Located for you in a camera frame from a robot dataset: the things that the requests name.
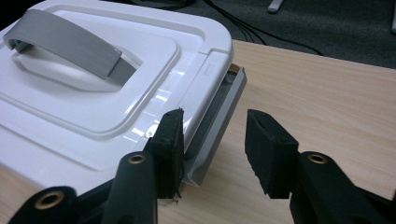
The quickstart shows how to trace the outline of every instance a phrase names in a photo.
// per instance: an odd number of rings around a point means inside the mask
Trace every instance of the black cable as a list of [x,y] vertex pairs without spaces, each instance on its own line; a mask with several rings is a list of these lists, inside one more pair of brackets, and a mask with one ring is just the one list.
[[216,6],[211,0],[204,0],[204,2],[207,3],[210,7],[213,7],[217,12],[219,12],[221,15],[223,15],[224,17],[226,17],[228,20],[232,21],[233,23],[234,23],[234,22],[237,22],[239,25],[241,25],[241,26],[247,28],[249,31],[251,31],[252,29],[253,29],[253,30],[256,30],[256,31],[259,31],[259,32],[261,32],[261,33],[263,33],[263,34],[265,34],[265,35],[269,35],[269,36],[271,36],[272,38],[278,39],[278,40],[280,40],[280,41],[288,42],[288,43],[291,43],[291,44],[294,44],[294,45],[298,45],[298,46],[305,47],[305,48],[307,48],[307,49],[311,49],[311,50],[313,50],[317,55],[323,56],[323,53],[320,52],[318,49],[315,49],[315,48],[313,48],[313,47],[310,47],[310,46],[308,46],[308,45],[306,45],[306,44],[303,44],[303,43],[300,43],[300,42],[297,42],[297,41],[294,41],[294,40],[289,40],[289,39],[286,39],[286,38],[283,38],[283,37],[280,37],[280,36],[277,36],[277,35],[273,35],[273,34],[271,34],[271,33],[269,33],[269,32],[264,31],[263,29],[259,29],[259,28],[255,27],[255,26],[253,26],[253,25],[251,25],[251,24],[245,22],[245,21],[242,21],[242,20],[240,20],[239,18],[237,18],[237,17],[235,17],[234,15],[232,15],[231,13],[225,11],[225,10],[222,9],[221,7]]
[[[140,7],[149,7],[149,6],[145,6],[142,4],[138,4],[136,1],[134,0],[129,0],[129,2],[132,5],[135,6],[140,6]],[[180,0],[179,2],[176,3],[169,3],[169,6],[161,6],[161,7],[153,7],[153,8],[158,8],[158,9],[163,9],[163,10],[169,10],[169,11],[174,11],[174,10],[178,10],[181,9],[183,7],[188,7],[190,5],[192,5],[195,2],[195,0]]]
[[248,37],[251,39],[251,42],[255,43],[254,38],[251,34],[254,34],[258,39],[260,39],[260,41],[264,44],[267,45],[267,43],[265,43],[265,41],[254,31],[252,31],[251,29],[249,29],[246,26],[241,26],[240,24],[238,24],[237,22],[231,20],[231,22],[238,27],[239,30],[241,30],[242,34],[244,35],[246,41],[248,41]]

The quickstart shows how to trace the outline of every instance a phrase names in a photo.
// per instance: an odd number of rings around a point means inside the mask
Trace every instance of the dark carpet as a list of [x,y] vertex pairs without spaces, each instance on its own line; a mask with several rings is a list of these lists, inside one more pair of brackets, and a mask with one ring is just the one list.
[[[173,5],[180,0],[134,1],[156,7],[158,1]],[[219,21],[233,39],[396,68],[396,35],[391,32],[395,0],[285,0],[276,14],[267,13],[271,0],[211,0],[222,14],[208,1],[195,0],[176,11]],[[38,2],[15,0],[2,7],[1,28]]]

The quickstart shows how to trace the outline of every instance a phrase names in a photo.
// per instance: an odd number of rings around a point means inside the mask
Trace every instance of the gray plastic trim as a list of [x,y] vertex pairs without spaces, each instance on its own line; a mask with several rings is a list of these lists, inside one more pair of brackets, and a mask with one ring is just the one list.
[[246,86],[247,77],[245,69],[239,69],[231,87],[227,85],[227,76],[223,80],[223,88],[220,86],[214,101],[208,111],[206,111],[197,133],[192,138],[186,150],[184,158],[185,175],[183,182],[194,186],[201,186],[204,181],[207,169],[213,160],[218,149],[222,136],[227,129],[228,123],[233,115],[235,107],[239,101],[242,91]]
[[120,56],[122,52],[97,35],[44,10],[29,9],[3,36],[10,49],[19,53],[38,46],[121,86],[135,69]]

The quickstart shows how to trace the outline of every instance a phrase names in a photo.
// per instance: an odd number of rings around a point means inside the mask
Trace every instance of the white plastic device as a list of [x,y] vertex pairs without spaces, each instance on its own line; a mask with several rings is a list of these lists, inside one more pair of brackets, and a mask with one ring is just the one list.
[[2,164],[43,188],[80,194],[114,177],[120,158],[142,150],[162,115],[180,107],[189,145],[232,63],[221,24],[95,0],[47,0],[32,9],[103,38],[136,70],[115,87],[41,48],[20,54],[1,42]]

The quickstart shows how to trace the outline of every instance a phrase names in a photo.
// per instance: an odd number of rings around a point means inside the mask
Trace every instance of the desk surface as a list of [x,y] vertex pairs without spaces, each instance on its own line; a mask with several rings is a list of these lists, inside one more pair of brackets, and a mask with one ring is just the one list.
[[[300,151],[332,157],[355,185],[396,188],[396,70],[234,41],[247,85],[200,188],[160,203],[159,223],[292,223],[288,200],[263,194],[244,152],[249,108],[271,114]],[[0,167],[0,223],[39,188]]]

